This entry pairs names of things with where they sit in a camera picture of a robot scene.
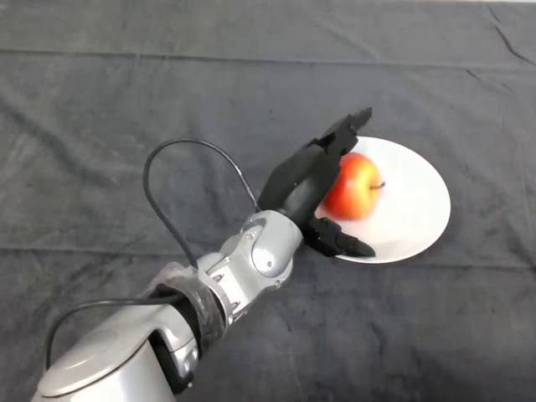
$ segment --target robotic hand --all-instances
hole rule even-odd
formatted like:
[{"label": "robotic hand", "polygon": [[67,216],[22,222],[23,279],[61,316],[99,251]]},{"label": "robotic hand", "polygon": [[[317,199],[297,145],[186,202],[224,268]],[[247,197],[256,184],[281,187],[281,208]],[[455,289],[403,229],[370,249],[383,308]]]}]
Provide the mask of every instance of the robotic hand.
[{"label": "robotic hand", "polygon": [[168,264],[144,295],[153,305],[123,307],[83,337],[46,371],[33,402],[174,401],[209,348],[261,293],[288,280],[302,241],[325,256],[374,256],[331,220],[315,217],[341,156],[371,115],[347,116],[276,167],[259,197],[261,211],[240,233],[194,266]]}]

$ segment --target black wire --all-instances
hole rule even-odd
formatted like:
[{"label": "black wire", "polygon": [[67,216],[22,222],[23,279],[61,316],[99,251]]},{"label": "black wire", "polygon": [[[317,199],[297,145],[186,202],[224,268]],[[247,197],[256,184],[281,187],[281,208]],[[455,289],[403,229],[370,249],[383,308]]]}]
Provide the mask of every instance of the black wire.
[{"label": "black wire", "polygon": [[[173,226],[171,221],[166,218],[166,215],[163,214],[162,210],[158,206],[156,200],[152,196],[151,188],[149,187],[149,171],[151,169],[152,160],[154,157],[165,147],[168,147],[172,144],[177,144],[180,142],[190,142],[194,144],[203,145],[205,147],[208,147],[210,149],[215,150],[217,153],[219,153],[222,157],[225,158],[225,160],[230,163],[230,165],[234,168],[234,170],[238,173],[240,177],[240,181],[244,185],[245,191],[248,193],[248,196],[251,199],[251,202],[253,203],[255,207],[255,211],[259,211],[259,205],[257,203],[257,200],[255,199],[255,195],[251,191],[250,185],[246,182],[244,178],[244,174],[238,167],[238,165],[233,161],[233,159],[222,149],[219,147],[216,147],[214,144],[210,142],[206,142],[203,140],[197,140],[193,138],[179,138],[177,140],[168,140],[160,144],[158,147],[154,148],[152,152],[147,157],[147,160],[145,162],[145,166],[143,167],[143,191],[145,192],[145,196],[147,197],[147,201],[149,201],[149,204],[152,206],[152,209],[154,209],[154,212],[157,214],[158,218],[166,225],[167,229],[171,232],[175,240],[180,244],[180,246],[184,250],[184,254],[188,257],[189,263],[198,269],[198,262],[188,246],[188,243],[186,240],[178,233],[178,230]],[[49,328],[49,331],[47,332],[47,336],[44,340],[44,361],[43,361],[43,368],[44,372],[50,368],[50,360],[52,356],[52,343],[54,341],[54,335],[58,332],[58,328],[61,325],[61,323],[72,314],[75,314],[76,312],[80,312],[82,310],[87,310],[89,308],[94,307],[118,307],[118,306],[160,306],[164,304],[169,304],[171,302],[177,301],[181,296],[169,296],[169,297],[161,297],[158,299],[103,299],[103,300],[96,300],[96,301],[87,301],[85,303],[81,303],[78,306],[68,310],[61,316],[59,316],[52,326]]]},{"label": "black wire", "polygon": [[154,148],[152,152],[147,157],[147,160],[145,162],[145,166],[143,167],[143,191],[145,191],[145,196],[147,197],[147,201],[149,201],[149,204],[152,206],[152,209],[154,209],[155,214],[158,218],[166,225],[167,230],[172,234],[172,236],[175,238],[175,240],[180,244],[180,246],[184,250],[184,254],[186,254],[186,257],[188,258],[188,261],[190,265],[192,265],[195,268],[198,268],[198,262],[195,258],[195,255],[192,252],[192,249],[190,249],[187,241],[181,236],[180,233],[178,233],[178,230],[173,226],[171,221],[164,215],[162,210],[157,204],[157,201],[152,196],[151,189],[149,187],[149,170],[151,169],[152,160],[154,157],[165,147],[168,147],[172,144],[178,144],[180,142],[188,142],[193,144],[199,144],[203,145],[205,147],[208,147],[210,149],[213,149],[217,153],[219,153],[222,157],[225,158],[225,160],[234,168],[234,170],[238,173],[240,177],[240,181],[242,182],[242,185],[245,188],[245,191],[248,193],[248,196],[251,199],[251,202],[253,203],[253,206],[255,207],[255,211],[259,211],[259,204],[257,203],[257,200],[255,199],[255,195],[251,191],[250,185],[247,183],[247,181],[244,178],[244,174],[238,167],[238,165],[233,161],[233,159],[221,148],[215,146],[214,144],[204,141],[204,140],[198,140],[195,138],[179,138],[177,140],[167,140],[160,144],[158,147]]},{"label": "black wire", "polygon": [[164,304],[170,304],[176,302],[180,299],[182,295],[174,295],[168,297],[160,297],[158,299],[104,299],[104,300],[95,300],[95,301],[86,301],[79,304],[78,306],[64,312],[61,316],[56,318],[52,326],[47,332],[47,336],[44,340],[44,361],[43,369],[46,373],[50,368],[50,358],[52,355],[52,342],[54,341],[54,335],[58,332],[58,328],[65,318],[80,312],[82,310],[87,310],[94,307],[118,307],[118,306],[160,306]]}]

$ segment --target gray cloth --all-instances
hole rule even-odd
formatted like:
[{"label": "gray cloth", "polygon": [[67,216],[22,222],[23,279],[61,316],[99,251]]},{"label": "gray cloth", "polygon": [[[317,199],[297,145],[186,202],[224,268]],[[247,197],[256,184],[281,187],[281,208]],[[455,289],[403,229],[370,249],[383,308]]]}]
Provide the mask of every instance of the gray cloth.
[{"label": "gray cloth", "polygon": [[[363,134],[445,179],[446,232],[385,266],[302,250],[183,400],[533,400],[535,20],[512,3],[0,1],[0,399],[29,400],[59,312],[184,261],[143,197],[160,141],[220,145],[258,194],[288,152],[372,106]],[[195,146],[163,152],[152,187],[199,255],[251,212]],[[54,356],[109,313],[69,320]]]}]

